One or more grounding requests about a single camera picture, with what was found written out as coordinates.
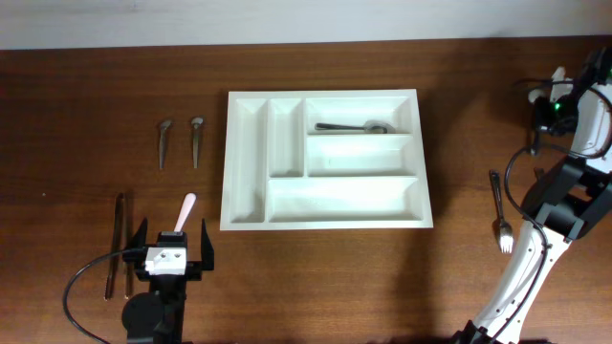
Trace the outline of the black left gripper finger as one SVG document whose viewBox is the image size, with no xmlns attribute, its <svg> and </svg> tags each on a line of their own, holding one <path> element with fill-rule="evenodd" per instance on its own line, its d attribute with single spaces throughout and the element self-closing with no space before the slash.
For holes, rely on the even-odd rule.
<svg viewBox="0 0 612 344">
<path fill-rule="evenodd" d="M 211 240 L 208 236 L 206 220 L 202 220 L 201 230 L 201 258 L 202 258 L 202 271 L 213 271 L 214 270 L 214 248 Z"/>
<path fill-rule="evenodd" d="M 143 260 L 147 251 L 147 227 L 148 220 L 144 218 L 136 233 L 128 238 L 122 255 L 122 260 L 124 262 L 139 262 Z"/>
</svg>

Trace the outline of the steel fork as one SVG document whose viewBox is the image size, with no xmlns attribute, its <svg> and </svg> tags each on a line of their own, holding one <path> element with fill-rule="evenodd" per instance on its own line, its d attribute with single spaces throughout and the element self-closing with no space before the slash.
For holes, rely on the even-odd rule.
<svg viewBox="0 0 612 344">
<path fill-rule="evenodd" d="M 494 222 L 497 244 L 502 253 L 511 254 L 514 248 L 514 234 L 512 226 L 506 220 L 504 214 L 500 175 L 496 170 L 490 170 L 489 178 L 497 214 L 497 220 Z"/>
</svg>

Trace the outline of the steel spoon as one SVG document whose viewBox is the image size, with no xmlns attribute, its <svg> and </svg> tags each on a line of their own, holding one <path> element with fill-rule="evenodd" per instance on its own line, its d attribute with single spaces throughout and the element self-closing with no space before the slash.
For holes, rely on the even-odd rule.
<svg viewBox="0 0 612 344">
<path fill-rule="evenodd" d="M 333 131 L 362 131 L 366 134 L 395 134 L 396 129 L 390 124 L 382 121 L 370 120 L 362 125 L 346 125 L 318 122 L 315 124 L 315 129 L 333 130 Z"/>
</svg>

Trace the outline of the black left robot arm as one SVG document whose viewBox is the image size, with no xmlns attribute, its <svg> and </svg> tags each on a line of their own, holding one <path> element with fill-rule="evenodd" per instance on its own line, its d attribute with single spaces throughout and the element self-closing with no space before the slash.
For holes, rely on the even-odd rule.
<svg viewBox="0 0 612 344">
<path fill-rule="evenodd" d="M 186 284 L 200 281 L 204 271 L 214 270 L 214 248 L 207 226 L 201 229 L 201 259 L 187 259 L 187 234 L 166 231 L 157 242 L 146 242 L 143 221 L 127 242 L 122 260 L 134 266 L 137 278 L 149 284 L 147 292 L 132 296 L 122 310 L 121 323 L 129 343 L 181 343 Z"/>
</svg>

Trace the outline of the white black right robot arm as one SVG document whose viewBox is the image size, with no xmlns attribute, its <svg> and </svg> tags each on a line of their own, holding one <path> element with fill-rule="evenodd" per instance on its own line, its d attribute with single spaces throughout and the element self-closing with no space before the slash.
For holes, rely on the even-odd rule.
<svg viewBox="0 0 612 344">
<path fill-rule="evenodd" d="M 488 305 L 451 338 L 455 344 L 519 342 L 554 264 L 611 210 L 610 48 L 590 53 L 575 77 L 559 67 L 533 84 L 533 140 L 522 150 L 563 157 L 513 204 L 523 219 L 513 256 Z"/>
</svg>

